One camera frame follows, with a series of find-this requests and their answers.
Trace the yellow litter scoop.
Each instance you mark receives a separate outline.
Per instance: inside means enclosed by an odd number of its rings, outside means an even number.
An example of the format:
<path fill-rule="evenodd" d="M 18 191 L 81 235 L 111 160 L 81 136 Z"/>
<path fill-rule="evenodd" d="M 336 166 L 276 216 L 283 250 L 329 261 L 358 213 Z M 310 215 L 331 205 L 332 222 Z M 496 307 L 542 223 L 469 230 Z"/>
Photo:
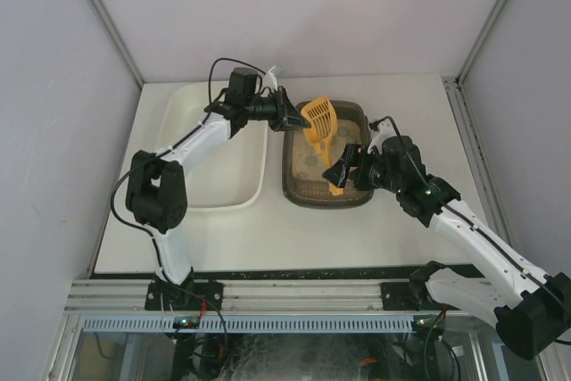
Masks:
<path fill-rule="evenodd" d="M 335 108 L 327 97 L 321 96 L 305 104 L 301 114 L 310 123 L 310 127 L 303 130 L 305 138 L 328 170 L 333 165 L 331 145 L 337 133 Z"/>

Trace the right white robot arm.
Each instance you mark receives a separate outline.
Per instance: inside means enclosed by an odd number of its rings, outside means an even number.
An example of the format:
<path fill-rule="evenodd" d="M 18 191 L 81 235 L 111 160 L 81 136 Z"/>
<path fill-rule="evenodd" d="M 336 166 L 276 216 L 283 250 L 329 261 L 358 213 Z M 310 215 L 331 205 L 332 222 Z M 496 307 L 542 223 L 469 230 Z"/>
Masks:
<path fill-rule="evenodd" d="M 488 228 L 447 181 L 426 173 L 409 137 L 386 138 L 378 148 L 350 144 L 322 174 L 343 188 L 383 189 L 402 210 L 445 238 L 483 275 L 465 278 L 431 261 L 410 278 L 417 298 L 448 304 L 494 327 L 518 357 L 532 360 L 570 328 L 570 278 L 531 263 Z"/>

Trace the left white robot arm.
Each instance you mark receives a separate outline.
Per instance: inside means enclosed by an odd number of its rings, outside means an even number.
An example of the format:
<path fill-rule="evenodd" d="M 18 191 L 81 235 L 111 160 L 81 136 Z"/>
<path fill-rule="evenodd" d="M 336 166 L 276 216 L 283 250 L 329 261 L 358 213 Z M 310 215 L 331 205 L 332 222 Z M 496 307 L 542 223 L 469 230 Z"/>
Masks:
<path fill-rule="evenodd" d="M 151 229 L 159 265 L 157 276 L 176 286 L 192 272 L 183 249 L 185 240 L 175 233 L 187 213 L 188 173 L 250 121 L 266 121 L 274 131 L 310 126 L 281 86 L 271 89 L 267 96 L 248 90 L 238 98 L 225 87 L 204 111 L 199 124 L 175 144 L 158 153 L 135 153 L 128 178 L 126 208 L 138 226 Z"/>

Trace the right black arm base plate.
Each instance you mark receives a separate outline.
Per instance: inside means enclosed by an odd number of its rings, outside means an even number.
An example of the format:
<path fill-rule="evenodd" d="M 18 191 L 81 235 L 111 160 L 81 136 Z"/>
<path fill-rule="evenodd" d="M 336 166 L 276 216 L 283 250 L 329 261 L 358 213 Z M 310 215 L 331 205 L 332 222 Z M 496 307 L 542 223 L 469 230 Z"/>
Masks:
<path fill-rule="evenodd" d="M 430 300 L 425 285 L 417 281 L 383 282 L 380 292 L 386 311 L 419 311 Z"/>

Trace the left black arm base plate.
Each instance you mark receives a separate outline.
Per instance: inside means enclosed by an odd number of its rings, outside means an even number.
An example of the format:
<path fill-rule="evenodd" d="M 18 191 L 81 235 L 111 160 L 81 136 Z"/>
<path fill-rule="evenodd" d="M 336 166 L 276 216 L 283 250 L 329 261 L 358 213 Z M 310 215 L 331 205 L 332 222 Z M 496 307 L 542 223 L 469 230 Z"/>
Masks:
<path fill-rule="evenodd" d="M 154 279 L 145 297 L 146 311 L 220 310 L 224 285 L 217 281 L 189 281 L 183 286 Z"/>

